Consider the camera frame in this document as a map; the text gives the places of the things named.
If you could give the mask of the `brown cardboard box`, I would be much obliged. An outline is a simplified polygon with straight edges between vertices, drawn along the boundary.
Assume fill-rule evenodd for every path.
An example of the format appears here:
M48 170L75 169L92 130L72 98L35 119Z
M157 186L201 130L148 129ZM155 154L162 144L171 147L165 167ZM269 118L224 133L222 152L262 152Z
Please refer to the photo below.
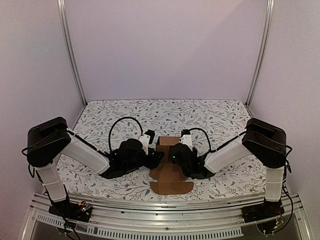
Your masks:
M150 188L157 195L184 195L194 188L194 183L186 181L187 177L183 174L181 167L173 164L169 157L170 147L177 144L179 140L178 136L158 137L155 149L164 152L164 157L158 167L149 172L149 176L153 179L150 182Z

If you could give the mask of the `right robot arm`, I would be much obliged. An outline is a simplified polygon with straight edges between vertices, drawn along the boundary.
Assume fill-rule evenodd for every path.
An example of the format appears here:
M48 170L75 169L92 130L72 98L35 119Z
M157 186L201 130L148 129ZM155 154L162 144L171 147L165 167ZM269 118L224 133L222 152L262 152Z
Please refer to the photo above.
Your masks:
M209 179L234 162L254 156L265 167L265 202L259 206L258 213L262 218L269 218L278 210L291 151L283 129L251 118L244 132L203 155L193 146L191 131L185 129L179 142L169 148L168 156L186 177L197 180Z

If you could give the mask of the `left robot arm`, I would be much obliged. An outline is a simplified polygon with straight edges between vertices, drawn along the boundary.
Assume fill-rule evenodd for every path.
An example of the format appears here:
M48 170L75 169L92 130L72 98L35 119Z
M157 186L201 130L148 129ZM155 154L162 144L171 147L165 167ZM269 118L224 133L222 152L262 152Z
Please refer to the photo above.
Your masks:
M140 137L129 138L115 150L101 151L69 129L63 117L56 117L27 132L27 146L21 153L34 168L55 209L63 216L74 213L68 193L59 176L56 161L67 156L96 172L104 179L115 179L132 173L141 167L157 168L164 152L150 147L155 137L153 130L141 131Z

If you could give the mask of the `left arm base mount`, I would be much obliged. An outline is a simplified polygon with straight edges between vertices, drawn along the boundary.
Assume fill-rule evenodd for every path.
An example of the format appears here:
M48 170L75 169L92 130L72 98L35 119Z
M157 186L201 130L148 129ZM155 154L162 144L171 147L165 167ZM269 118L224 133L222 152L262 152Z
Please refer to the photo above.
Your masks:
M66 199L60 202L52 202L48 212L62 218L88 223L92 210L93 206L90 203L85 201L73 203Z

